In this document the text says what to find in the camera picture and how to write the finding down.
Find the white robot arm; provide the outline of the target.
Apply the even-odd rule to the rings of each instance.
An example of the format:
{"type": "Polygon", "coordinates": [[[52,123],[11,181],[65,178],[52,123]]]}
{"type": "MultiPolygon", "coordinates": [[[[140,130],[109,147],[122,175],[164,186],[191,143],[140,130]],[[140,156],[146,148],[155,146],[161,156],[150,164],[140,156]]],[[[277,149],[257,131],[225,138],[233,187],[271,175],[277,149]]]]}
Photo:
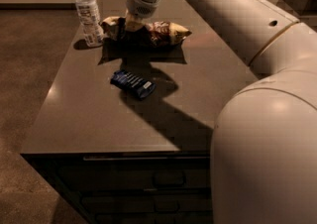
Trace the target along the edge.
{"type": "MultiPolygon", "coordinates": [[[[214,224],[317,224],[315,31],[266,0],[185,1],[254,78],[214,125],[214,224]]],[[[159,2],[127,8],[148,18],[159,2]]]]}

